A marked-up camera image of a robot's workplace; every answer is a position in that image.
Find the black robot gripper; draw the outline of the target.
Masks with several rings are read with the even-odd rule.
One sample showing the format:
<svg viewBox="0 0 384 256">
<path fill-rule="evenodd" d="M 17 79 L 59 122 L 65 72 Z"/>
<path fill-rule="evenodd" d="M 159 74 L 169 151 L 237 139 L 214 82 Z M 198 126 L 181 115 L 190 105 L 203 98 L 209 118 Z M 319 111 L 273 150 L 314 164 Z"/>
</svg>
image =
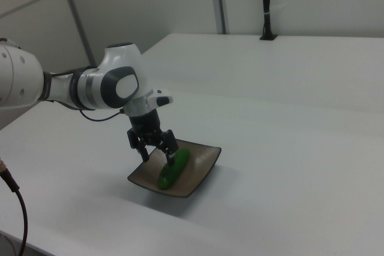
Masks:
<svg viewBox="0 0 384 256">
<path fill-rule="evenodd" d="M 167 131 L 160 129 L 157 111 L 152 110 L 141 116 L 130 116 L 129 120 L 132 128 L 127 131 L 128 141 L 130 147 L 141 155 L 142 161 L 149 160 L 146 144 L 155 144 L 155 147 L 165 154 L 167 164 L 174 165 L 178 144 L 171 129 Z"/>
</svg>

